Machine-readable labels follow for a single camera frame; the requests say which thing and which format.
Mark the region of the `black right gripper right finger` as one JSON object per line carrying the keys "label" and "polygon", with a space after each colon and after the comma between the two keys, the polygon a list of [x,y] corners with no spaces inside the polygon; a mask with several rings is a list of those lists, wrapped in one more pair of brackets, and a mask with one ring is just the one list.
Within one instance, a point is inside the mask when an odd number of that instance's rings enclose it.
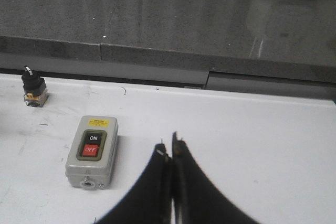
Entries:
{"label": "black right gripper right finger", "polygon": [[216,188],[176,132],[172,136],[172,161],[176,223],[257,223]]}

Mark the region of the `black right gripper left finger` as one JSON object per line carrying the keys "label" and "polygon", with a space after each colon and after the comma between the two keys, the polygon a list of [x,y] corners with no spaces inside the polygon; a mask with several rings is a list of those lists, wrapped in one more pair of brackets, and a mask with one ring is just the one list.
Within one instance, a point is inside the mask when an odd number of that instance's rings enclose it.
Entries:
{"label": "black right gripper left finger", "polygon": [[156,144],[144,171],[127,194],[98,223],[170,223],[172,160]]}

